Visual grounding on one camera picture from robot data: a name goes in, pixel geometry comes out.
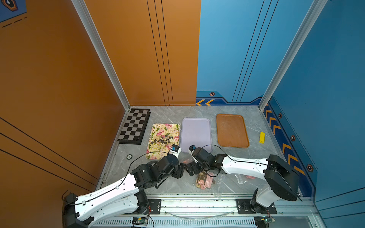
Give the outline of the ziploc bag of mixed cookies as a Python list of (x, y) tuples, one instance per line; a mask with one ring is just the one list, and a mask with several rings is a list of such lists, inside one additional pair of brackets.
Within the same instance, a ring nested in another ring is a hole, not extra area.
[(203, 171), (196, 176), (195, 188), (198, 194), (209, 194), (220, 199), (222, 196), (221, 181), (222, 175)]

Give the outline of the ziploc bag of beige cookies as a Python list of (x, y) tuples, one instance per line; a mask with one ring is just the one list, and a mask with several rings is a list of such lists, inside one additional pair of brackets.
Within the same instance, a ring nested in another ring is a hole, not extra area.
[(195, 160), (193, 158), (188, 158), (188, 159), (183, 161), (184, 164), (189, 164), (191, 162), (195, 162)]

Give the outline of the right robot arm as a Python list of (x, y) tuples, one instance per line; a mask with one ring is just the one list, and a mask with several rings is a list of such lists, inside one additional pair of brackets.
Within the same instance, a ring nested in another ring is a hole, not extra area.
[(249, 203), (240, 205), (252, 213), (267, 214), (280, 199), (296, 201), (298, 195), (299, 172), (275, 154), (264, 159), (244, 159), (231, 157), (226, 153), (212, 155), (203, 147), (192, 145), (189, 154), (194, 161), (186, 170), (192, 176), (201, 172), (214, 178), (220, 174), (241, 174), (264, 180), (265, 186), (257, 188)]

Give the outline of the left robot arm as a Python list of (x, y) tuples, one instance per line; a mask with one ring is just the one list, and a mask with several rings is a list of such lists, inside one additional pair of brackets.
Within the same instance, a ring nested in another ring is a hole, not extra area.
[(186, 165), (174, 154), (159, 161), (141, 164), (98, 191), (63, 198), (62, 224), (65, 228), (90, 228), (101, 220), (120, 214), (149, 211), (146, 189), (158, 188), (169, 177), (179, 179)]

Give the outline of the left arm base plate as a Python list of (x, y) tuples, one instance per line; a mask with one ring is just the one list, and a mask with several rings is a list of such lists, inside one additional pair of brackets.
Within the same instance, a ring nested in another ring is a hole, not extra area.
[(161, 212), (161, 199), (148, 199), (148, 203), (142, 208), (138, 208), (135, 212), (131, 214), (144, 214), (144, 215), (159, 215)]

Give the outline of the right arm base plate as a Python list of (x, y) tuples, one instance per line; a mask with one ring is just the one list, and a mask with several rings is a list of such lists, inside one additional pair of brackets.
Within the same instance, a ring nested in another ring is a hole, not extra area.
[(265, 208), (259, 204), (251, 204), (250, 199), (236, 199), (236, 207), (239, 214), (260, 214), (260, 215), (274, 215), (277, 214), (276, 206), (272, 203)]

